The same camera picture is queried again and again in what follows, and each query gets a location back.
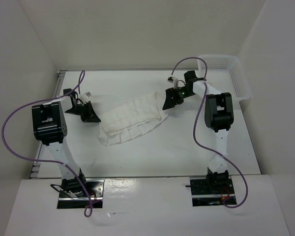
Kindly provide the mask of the white pleated skirt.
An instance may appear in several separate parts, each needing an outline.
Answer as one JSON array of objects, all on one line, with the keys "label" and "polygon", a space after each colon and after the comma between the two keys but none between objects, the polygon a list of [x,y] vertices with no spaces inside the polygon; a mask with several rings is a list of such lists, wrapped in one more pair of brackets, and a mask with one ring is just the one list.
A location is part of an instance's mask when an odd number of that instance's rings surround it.
[{"label": "white pleated skirt", "polygon": [[158,127],[168,116],[163,111],[165,93],[152,92],[136,97],[99,117],[99,142],[104,146],[122,144]]}]

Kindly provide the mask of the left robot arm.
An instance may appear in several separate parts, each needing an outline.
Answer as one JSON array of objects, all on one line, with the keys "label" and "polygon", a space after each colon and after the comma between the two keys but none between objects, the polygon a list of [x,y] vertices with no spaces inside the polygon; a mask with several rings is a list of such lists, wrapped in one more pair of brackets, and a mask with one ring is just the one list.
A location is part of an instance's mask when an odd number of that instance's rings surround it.
[{"label": "left robot arm", "polygon": [[78,95],[73,91],[67,96],[31,108],[34,136],[47,147],[59,165],[62,190],[78,197],[87,193],[88,184],[69,150],[64,114],[79,116],[82,122],[100,123],[90,97],[90,92]]}]

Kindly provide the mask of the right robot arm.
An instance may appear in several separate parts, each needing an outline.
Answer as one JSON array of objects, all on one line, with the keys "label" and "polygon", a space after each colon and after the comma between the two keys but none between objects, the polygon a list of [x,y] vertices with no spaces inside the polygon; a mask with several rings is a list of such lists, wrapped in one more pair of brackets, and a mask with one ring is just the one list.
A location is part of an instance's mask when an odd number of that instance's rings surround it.
[{"label": "right robot arm", "polygon": [[187,71],[184,77],[182,87],[178,86],[178,78],[170,76],[167,79],[173,87],[165,90],[166,98],[162,109],[168,110],[180,105],[185,98],[193,95],[203,98],[201,107],[205,109],[205,125],[215,135],[215,148],[208,148],[214,155],[207,168],[205,186],[210,193],[217,193],[226,186],[229,179],[225,157],[229,130],[234,122],[232,95],[215,89],[205,82],[204,78],[198,78],[195,71]]}]

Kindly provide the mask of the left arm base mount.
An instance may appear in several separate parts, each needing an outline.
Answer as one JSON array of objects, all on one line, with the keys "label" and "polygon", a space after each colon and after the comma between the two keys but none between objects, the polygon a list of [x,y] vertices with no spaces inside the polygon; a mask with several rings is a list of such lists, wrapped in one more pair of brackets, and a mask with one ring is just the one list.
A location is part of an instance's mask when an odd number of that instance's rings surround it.
[{"label": "left arm base mount", "polygon": [[[100,178],[86,179],[86,189],[95,209],[103,207],[104,183],[105,180]],[[73,193],[71,190],[66,190],[63,185],[50,184],[50,187],[59,194],[57,209],[85,208],[89,204],[89,198],[84,190]]]}]

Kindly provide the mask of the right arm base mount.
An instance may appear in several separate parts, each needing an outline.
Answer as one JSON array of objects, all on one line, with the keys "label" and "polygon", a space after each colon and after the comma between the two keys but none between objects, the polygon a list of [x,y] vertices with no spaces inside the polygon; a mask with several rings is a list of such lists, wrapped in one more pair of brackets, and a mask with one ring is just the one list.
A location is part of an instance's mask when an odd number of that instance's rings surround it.
[{"label": "right arm base mount", "polygon": [[191,177],[185,187],[191,192],[194,207],[222,206],[224,201],[231,206],[237,204],[231,178],[226,183],[209,187],[204,177]]}]

